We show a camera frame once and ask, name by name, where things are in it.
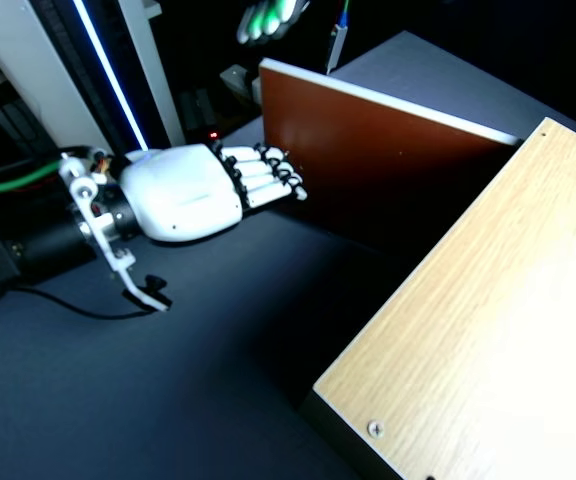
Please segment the white robotic hand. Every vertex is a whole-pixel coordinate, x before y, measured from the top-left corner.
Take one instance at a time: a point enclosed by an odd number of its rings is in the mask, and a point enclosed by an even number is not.
[[[119,185],[144,234],[197,240],[241,221],[246,210],[289,195],[305,200],[301,177],[275,147],[189,145],[133,152]]]

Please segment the gray connector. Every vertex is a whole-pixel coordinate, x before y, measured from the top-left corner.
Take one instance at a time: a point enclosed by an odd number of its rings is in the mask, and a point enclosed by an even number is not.
[[[330,47],[330,55],[328,56],[328,64],[326,65],[326,75],[337,67],[339,63],[339,56],[341,55],[341,50],[344,48],[344,42],[346,41],[346,33],[348,33],[348,27],[340,27],[335,25],[332,36],[332,46]]]

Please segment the white led light strip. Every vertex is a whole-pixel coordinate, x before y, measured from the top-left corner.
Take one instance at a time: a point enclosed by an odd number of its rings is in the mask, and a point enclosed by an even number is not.
[[[146,144],[146,140],[144,136],[141,134],[141,130],[139,129],[139,125],[137,125],[137,120],[135,120],[135,116],[132,114],[132,110],[128,105],[128,101],[126,100],[126,96],[124,92],[121,90],[121,86],[119,85],[119,81],[115,76],[115,72],[108,61],[108,57],[106,56],[106,52],[104,48],[101,46],[101,42],[99,41],[99,37],[97,36],[97,32],[95,31],[95,27],[90,20],[90,16],[88,16],[88,11],[84,5],[83,0],[72,0],[75,4],[75,8],[77,8],[77,12],[79,13],[79,17],[84,24],[84,28],[86,32],[88,32],[88,36],[90,37],[90,41],[92,42],[92,46],[95,47],[95,52],[97,52],[97,56],[99,57],[99,61],[101,62],[101,66],[104,67],[104,71],[106,72],[106,76],[108,80],[110,80],[110,84],[112,85],[112,89],[115,91],[115,95],[117,96],[117,100],[119,100],[119,104],[128,119],[128,123],[132,127],[132,131],[135,134],[135,138],[139,142],[139,146],[142,150],[148,150],[148,145]]]

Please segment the green cable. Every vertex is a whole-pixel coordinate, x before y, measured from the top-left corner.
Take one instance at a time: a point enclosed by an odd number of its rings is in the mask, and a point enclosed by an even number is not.
[[[16,180],[0,183],[0,193],[15,190],[16,188],[25,187],[30,183],[36,182],[40,178],[47,177],[57,170],[59,170],[59,162],[54,162],[46,165],[45,167],[41,167],[39,170],[29,173],[28,175],[17,178]]]

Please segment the wooden board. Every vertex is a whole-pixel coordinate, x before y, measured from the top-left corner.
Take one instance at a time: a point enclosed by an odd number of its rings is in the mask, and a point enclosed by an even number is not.
[[[310,195],[292,213],[376,247],[427,253],[518,143],[280,62],[260,74],[266,141],[291,152]]]
[[[408,480],[576,479],[576,134],[546,119],[314,392]]]

